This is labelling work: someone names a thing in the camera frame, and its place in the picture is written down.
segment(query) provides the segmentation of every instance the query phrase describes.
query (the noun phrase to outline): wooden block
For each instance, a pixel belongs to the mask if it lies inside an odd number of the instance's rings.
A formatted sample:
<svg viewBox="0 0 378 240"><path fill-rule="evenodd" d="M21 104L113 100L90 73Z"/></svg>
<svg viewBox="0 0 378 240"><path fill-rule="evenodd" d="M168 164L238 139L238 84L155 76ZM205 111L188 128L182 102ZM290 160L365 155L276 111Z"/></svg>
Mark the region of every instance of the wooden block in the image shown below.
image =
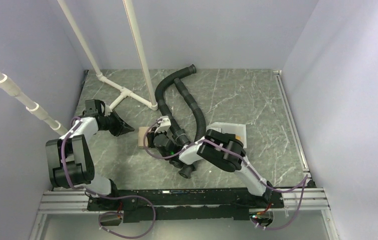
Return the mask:
<svg viewBox="0 0 378 240"><path fill-rule="evenodd" d="M139 141L138 141L139 148L143 147L143 137L144 137L146 131L148 130L148 128L149 128L148 126L139 127Z"/></svg>

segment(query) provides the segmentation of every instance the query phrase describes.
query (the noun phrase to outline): marble countertop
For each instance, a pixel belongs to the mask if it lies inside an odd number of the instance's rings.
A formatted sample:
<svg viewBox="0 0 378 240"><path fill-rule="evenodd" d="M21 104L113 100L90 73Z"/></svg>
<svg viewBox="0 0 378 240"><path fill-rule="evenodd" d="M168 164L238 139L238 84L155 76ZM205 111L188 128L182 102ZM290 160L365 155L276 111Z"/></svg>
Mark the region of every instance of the marble countertop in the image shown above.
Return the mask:
<svg viewBox="0 0 378 240"><path fill-rule="evenodd" d="M150 70L154 88L174 71ZM104 70L103 73L110 80L149 99L140 69ZM246 124L247 156L257 171L274 186L294 186L303 179L302 164L272 70L198 69L196 74L182 81L204 112L207 124ZM98 81L95 73L90 71L76 115L84 110L85 100L100 99L110 104L118 95L118 90ZM165 100L180 127L193 140L195 118L175 86L167 89ZM138 128L150 126L161 113L129 97L115 111L136 131L119 137L100 131L90 140L89 148L96 173L112 179L118 189L244 187L234 174L221 171L205 160L199 163L191 179L182 178L177 168L167 161L148 156L137 145Z"/></svg>

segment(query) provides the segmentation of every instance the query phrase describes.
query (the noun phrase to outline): robotic arm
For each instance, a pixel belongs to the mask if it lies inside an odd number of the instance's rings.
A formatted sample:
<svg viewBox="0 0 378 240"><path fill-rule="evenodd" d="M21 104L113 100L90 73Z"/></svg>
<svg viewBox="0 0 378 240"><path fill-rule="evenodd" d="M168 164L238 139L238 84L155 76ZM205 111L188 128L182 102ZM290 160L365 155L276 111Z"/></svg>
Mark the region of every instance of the robotic arm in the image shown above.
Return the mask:
<svg viewBox="0 0 378 240"><path fill-rule="evenodd" d="M243 143L236 139L234 134L221 133L210 129L200 142L203 139L209 140L229 152L242 156L244 162L238 157L230 155L207 142L195 144L187 148L186 151L180 154L180 161L190 165L195 161L205 159L223 171L234 173L246 185L249 193L252 195L264 196L267 188L260 182L267 184L267 181L253 168L243 149Z"/></svg>
<svg viewBox="0 0 378 240"><path fill-rule="evenodd" d="M148 144L152 148L155 147L163 157L168 158L170 164L181 168L183 165L191 166L194 162L205 159L223 171L234 173L246 185L250 194L262 202L269 202L271 190L261 182L270 187L272 185L251 165L243 149L243 143L236 135L209 129L195 144L181 147L167 137L166 131L170 125L168 117L162 116L159 124L147 134ZM185 150L178 156L170 157L181 149ZM243 160L230 153L243 157ZM179 174L185 177L184 171L180 171Z"/></svg>
<svg viewBox="0 0 378 240"><path fill-rule="evenodd" d="M97 131L109 131L114 136L119 136L134 131L134 128L123 121L115 111L103 101L92 99L86 101L86 110L81 119L76 121L79 125L75 131L71 129L58 139L46 143L47 160L50 182L53 187L70 188L65 177L62 165L62 143L65 137L65 158L67 169L72 183L76 187L87 187L102 195L115 195L115 184L99 174L95 174L94 164L87 142Z"/></svg>

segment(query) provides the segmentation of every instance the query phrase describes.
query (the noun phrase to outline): black corrugated hose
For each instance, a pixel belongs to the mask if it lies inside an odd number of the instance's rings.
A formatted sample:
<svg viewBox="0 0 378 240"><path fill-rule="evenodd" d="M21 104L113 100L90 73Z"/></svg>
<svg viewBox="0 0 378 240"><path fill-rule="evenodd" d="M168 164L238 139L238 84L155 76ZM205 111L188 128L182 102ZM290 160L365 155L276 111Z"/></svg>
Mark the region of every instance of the black corrugated hose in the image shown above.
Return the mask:
<svg viewBox="0 0 378 240"><path fill-rule="evenodd" d="M181 96L183 96L184 101L186 101L187 105L189 105L190 109L193 112L196 120L196 135L195 135L195 142L205 136L206 133L206 121L205 116L202 113L201 108L198 106L195 98L193 98L192 94L189 93L184 83L179 79L174 79L174 84L177 87L178 92Z"/></svg>
<svg viewBox="0 0 378 240"><path fill-rule="evenodd" d="M190 109L193 112L193 115L195 116L195 141L199 140L201 137L205 135L206 132L205 117L193 96L189 93L186 86L184 86L183 82L181 82L182 78L185 78L194 73L196 73L196 67L192 64L191 66L180 69L170 74L168 77L164 78L155 89L155 98L158 102L159 111L163 116L168 116L168 118L170 119L170 130L173 134L173 138L177 142L177 144L181 146L190 144L190 140L184 132L184 129L180 128L177 121L174 119L170 109L165 103L164 92L171 84L176 85L178 92L181 94L181 96L183 96L184 101L186 101L187 105L190 107ZM195 165L184 165L183 168L179 171L179 174L184 178L190 178L192 171L194 171L196 168Z"/></svg>

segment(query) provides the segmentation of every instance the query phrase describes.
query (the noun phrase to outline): lavender wall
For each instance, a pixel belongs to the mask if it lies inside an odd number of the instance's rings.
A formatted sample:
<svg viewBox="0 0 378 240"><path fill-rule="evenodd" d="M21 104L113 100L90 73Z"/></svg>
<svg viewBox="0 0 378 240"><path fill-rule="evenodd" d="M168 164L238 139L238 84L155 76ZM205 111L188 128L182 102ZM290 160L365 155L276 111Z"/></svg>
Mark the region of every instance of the lavender wall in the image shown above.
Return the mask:
<svg viewBox="0 0 378 240"><path fill-rule="evenodd" d="M91 65L49 0L85 68ZM282 69L318 0L133 1L151 69ZM66 0L101 68L139 69L121 0Z"/></svg>
<svg viewBox="0 0 378 240"><path fill-rule="evenodd" d="M83 67L47 1L0 0L0 71L69 127ZM57 136L0 89L0 239L30 236Z"/></svg>
<svg viewBox="0 0 378 240"><path fill-rule="evenodd" d="M378 239L378 1L320 0L283 80L342 239Z"/></svg>

